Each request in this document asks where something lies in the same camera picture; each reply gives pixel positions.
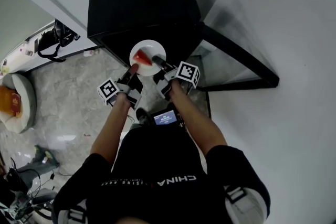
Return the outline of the grey white round cushion bed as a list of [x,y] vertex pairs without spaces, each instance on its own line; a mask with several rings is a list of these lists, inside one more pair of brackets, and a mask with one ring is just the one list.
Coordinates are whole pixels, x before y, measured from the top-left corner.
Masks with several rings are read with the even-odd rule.
[[21,74],[11,73],[0,79],[0,86],[16,90],[21,96],[21,117],[11,116],[0,111],[0,121],[14,133],[24,133],[34,125],[37,111],[36,94],[31,82]]

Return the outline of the orange pillow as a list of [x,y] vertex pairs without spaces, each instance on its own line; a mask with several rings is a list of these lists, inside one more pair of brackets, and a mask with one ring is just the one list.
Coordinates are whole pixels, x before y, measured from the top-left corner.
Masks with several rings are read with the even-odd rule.
[[23,112],[23,108],[22,108],[22,104],[21,104],[21,108],[20,108],[20,114],[14,115],[11,112],[11,95],[12,93],[15,92],[17,93],[16,90],[7,88],[5,86],[0,86],[0,111],[4,112],[10,116],[15,116],[17,118],[20,118],[22,116],[22,112]]

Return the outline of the person's black clothing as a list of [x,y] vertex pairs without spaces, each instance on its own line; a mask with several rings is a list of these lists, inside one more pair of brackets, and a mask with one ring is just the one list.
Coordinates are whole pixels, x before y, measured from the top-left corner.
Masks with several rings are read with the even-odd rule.
[[244,153],[224,145],[206,154],[178,126],[131,130],[114,165],[91,154],[58,192],[54,224],[264,224],[270,196]]

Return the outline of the black shoulder bag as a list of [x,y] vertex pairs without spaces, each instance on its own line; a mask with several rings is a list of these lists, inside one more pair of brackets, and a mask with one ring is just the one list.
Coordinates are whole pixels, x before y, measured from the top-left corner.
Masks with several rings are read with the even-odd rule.
[[[60,48],[68,46],[74,40],[77,41],[80,36],[73,30],[68,28],[58,19],[55,19],[54,27],[52,30],[43,32],[39,44],[37,47],[37,54],[41,58],[48,59],[53,62],[62,63],[65,59],[58,58],[58,51]],[[53,54],[42,54],[41,52],[56,45],[56,49]]]

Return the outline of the person's right forearm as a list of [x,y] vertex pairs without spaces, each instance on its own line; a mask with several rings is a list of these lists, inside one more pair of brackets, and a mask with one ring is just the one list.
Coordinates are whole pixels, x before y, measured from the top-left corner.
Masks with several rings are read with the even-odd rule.
[[215,146],[227,145],[218,126],[192,102],[176,79],[171,81],[169,96],[204,155]]

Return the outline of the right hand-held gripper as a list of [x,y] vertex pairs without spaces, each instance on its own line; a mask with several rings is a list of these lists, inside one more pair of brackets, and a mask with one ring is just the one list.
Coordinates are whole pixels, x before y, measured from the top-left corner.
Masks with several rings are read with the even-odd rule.
[[171,81],[174,79],[186,81],[196,89],[201,75],[198,66],[181,61],[180,65],[177,67],[169,64],[159,55],[153,56],[152,61],[161,69],[153,76],[153,80],[156,84],[156,89],[162,98],[166,100],[168,99],[168,92],[171,89]]

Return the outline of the small screen device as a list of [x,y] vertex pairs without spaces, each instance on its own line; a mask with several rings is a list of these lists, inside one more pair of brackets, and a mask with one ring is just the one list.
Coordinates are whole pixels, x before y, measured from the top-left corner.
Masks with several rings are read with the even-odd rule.
[[177,122],[177,117],[174,110],[163,110],[152,114],[156,125],[169,125]]

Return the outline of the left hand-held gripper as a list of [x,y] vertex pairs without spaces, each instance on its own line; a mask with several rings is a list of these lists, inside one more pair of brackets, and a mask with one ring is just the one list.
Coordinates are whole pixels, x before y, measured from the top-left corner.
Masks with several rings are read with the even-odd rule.
[[[126,72],[125,78],[132,78],[138,71],[139,65],[134,63]],[[114,106],[117,95],[124,93],[131,104],[131,108],[136,109],[141,100],[142,83],[138,77],[133,77],[137,80],[137,87],[120,82],[114,82],[111,78],[104,81],[97,87],[98,95],[103,100],[105,105]]]

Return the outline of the white round plate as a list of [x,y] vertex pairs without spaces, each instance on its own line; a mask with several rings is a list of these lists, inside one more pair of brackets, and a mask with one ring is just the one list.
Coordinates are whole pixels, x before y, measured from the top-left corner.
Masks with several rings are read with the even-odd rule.
[[166,60],[166,52],[163,46],[155,41],[155,40],[143,40],[138,42],[132,49],[129,55],[130,65],[137,63],[139,65],[137,73],[144,77],[149,77],[157,74],[161,69],[157,64],[152,63],[152,66],[148,66],[142,63],[138,63],[133,59],[133,56],[138,52],[138,50],[142,50],[150,59],[159,55],[163,60]]

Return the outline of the red book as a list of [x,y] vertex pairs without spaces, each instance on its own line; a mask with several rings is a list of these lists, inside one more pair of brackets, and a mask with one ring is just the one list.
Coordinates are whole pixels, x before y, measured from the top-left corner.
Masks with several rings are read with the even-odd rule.
[[18,93],[15,93],[15,92],[12,93],[10,107],[11,107],[11,112],[14,115],[20,114],[21,97]]

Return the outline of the black metal chair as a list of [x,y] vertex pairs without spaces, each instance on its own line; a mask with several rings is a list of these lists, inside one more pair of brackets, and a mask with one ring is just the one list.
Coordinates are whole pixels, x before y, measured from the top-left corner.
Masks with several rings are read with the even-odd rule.
[[52,204],[57,193],[54,190],[41,188],[30,194],[19,192],[14,202],[14,219],[20,220],[33,211],[46,220],[51,220]]

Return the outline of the red watermelon slice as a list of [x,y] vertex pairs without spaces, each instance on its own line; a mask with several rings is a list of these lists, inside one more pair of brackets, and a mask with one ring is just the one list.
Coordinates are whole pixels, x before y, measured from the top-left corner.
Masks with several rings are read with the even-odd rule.
[[139,49],[132,58],[134,61],[141,63],[145,66],[152,66],[152,60],[147,56],[147,54]]

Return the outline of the white ledge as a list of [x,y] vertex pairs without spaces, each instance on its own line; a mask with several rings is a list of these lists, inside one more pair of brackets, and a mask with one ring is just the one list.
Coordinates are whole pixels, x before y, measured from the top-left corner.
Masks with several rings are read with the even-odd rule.
[[[50,62],[38,55],[37,49],[43,33],[52,30],[54,22],[50,22],[39,29],[21,44],[13,49],[4,59],[0,60],[0,78],[8,73],[26,72]],[[57,57],[66,59],[69,56],[86,50],[96,49],[97,46],[86,37],[80,37],[65,47],[60,47]]]

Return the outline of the person's left forearm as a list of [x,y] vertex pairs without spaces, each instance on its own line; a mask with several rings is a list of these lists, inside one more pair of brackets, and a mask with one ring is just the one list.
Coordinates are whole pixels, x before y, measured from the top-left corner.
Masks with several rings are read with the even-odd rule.
[[117,156],[121,133],[130,107],[127,95],[118,93],[116,102],[90,151],[90,154],[101,155],[111,166]]

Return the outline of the grey green slipper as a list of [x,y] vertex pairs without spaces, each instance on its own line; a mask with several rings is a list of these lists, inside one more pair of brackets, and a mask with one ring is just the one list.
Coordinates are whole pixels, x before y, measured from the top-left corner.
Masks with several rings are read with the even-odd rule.
[[59,162],[56,160],[53,153],[44,147],[39,145],[34,146],[35,149],[35,156],[33,158],[33,163],[42,163],[44,159],[46,159],[46,163],[52,166],[58,167]]

